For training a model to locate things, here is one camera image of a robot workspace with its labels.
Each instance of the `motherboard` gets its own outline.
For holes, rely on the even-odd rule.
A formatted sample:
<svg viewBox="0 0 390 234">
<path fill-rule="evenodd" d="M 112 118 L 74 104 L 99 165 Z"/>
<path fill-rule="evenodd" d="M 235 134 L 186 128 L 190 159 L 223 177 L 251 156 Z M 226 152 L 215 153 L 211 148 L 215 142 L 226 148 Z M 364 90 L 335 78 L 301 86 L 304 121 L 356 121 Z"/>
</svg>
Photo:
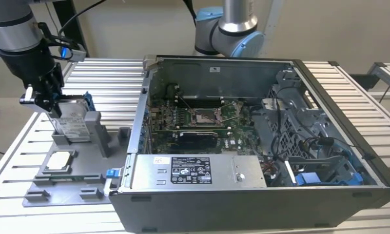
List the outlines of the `motherboard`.
<svg viewBox="0 0 390 234">
<path fill-rule="evenodd" d="M 150 110 L 154 154 L 263 154 L 243 100 L 160 99 Z"/>
</svg>

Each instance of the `aluminum extrusion table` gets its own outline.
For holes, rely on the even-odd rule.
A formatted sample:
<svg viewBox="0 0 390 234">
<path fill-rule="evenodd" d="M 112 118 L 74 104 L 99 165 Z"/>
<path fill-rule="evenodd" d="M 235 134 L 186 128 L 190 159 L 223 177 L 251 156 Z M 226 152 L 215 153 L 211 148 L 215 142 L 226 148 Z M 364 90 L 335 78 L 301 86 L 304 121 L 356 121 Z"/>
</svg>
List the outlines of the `aluminum extrusion table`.
<svg viewBox="0 0 390 234">
<path fill-rule="evenodd" d="M 305 64 L 390 168 L 390 114 L 340 66 Z M 143 81 L 142 60 L 88 58 L 70 64 L 64 75 L 66 94 L 91 91 L 108 129 L 131 127 Z M 47 116 L 35 113 L 0 161 L 0 233 L 127 233 L 110 204 L 23 207 L 31 180 L 52 145 L 52 130 Z M 231 233 L 390 234 L 390 203 L 360 211 L 336 228 Z"/>
</svg>

